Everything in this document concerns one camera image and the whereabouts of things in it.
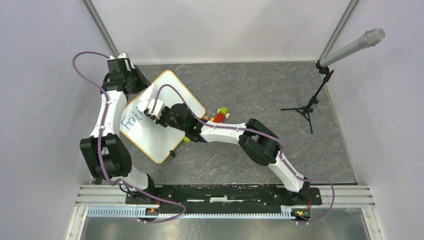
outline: green toy block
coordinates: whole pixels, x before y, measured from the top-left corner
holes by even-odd
[[[225,114],[228,113],[228,108],[226,108],[225,106],[221,107],[219,109],[219,113],[225,116]]]

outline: robotic arm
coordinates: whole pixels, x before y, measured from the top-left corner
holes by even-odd
[[[80,141],[79,147],[94,178],[105,179],[98,157],[98,151],[101,151],[104,166],[112,181],[123,179],[132,186],[154,194],[153,180],[148,174],[132,167],[130,153],[119,138],[120,120],[128,94],[136,94],[146,89],[150,83],[139,68],[131,63],[126,53],[117,59],[110,57],[107,65],[109,73],[104,78],[102,88],[109,95],[109,101],[101,94],[102,102],[96,126],[89,138]],[[108,111],[105,121],[101,122],[106,105]],[[138,109],[145,108],[145,103],[139,104]],[[284,187],[293,193],[294,198],[304,200],[308,197],[310,183],[301,180],[306,178],[280,153],[281,146],[268,137],[254,133],[259,131],[278,138],[258,120],[251,118],[247,123],[240,124],[216,124],[203,119],[200,122],[185,103],[168,107],[159,99],[151,99],[144,113],[156,124],[183,131],[195,143],[225,142],[240,145],[255,163],[268,166],[281,179]],[[103,128],[103,134],[101,149],[98,149],[100,127]]]

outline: tripod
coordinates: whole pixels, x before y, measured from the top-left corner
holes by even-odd
[[[321,86],[319,86],[318,90],[310,98],[309,103],[306,106],[302,106],[302,107],[282,108],[281,109],[281,111],[294,110],[294,111],[300,113],[309,122],[310,134],[314,134],[314,132],[312,131],[312,123],[311,123],[311,116],[310,116],[310,113],[314,112],[314,109],[312,108],[312,106],[316,105],[320,102],[318,100],[317,96],[320,93],[321,89],[323,89],[324,85],[330,81],[330,78],[331,78],[331,76],[333,75],[333,72],[334,72],[334,70],[330,71],[328,66],[322,67],[320,65],[320,61],[317,61],[315,66],[318,69],[318,72],[320,74],[324,74],[325,77],[322,80]]]

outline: microphone stand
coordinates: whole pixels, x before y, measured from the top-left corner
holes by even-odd
[[[320,65],[319,60],[316,62],[315,66],[318,69],[318,72],[320,74],[324,74],[325,77],[322,79],[321,86],[319,86],[318,90],[310,98],[309,103],[305,106],[302,106],[302,107],[282,108],[281,109],[281,111],[294,110],[294,111],[300,113],[309,122],[310,134],[314,134],[314,132],[312,131],[312,123],[311,123],[311,116],[310,116],[310,113],[314,112],[314,109],[312,108],[312,106],[317,105],[320,102],[318,100],[317,96],[320,93],[321,89],[323,89],[324,85],[330,81],[330,78],[334,73],[334,70],[330,71],[328,66],[322,67]]]

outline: gray tabletop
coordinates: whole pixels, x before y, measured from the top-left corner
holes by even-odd
[[[309,179],[325,177],[334,183],[354,183],[355,176],[327,92],[323,90],[308,122],[295,111],[280,108],[308,103],[322,83],[313,62],[242,62],[140,65],[153,81],[171,70],[213,117],[225,106],[230,118],[225,123],[245,123],[258,119],[286,145],[291,164]],[[133,165],[152,176],[155,184],[231,184],[281,181],[265,166],[254,163],[240,146],[222,143],[186,143],[176,149],[176,157],[162,164],[150,160],[123,134],[122,141]]]

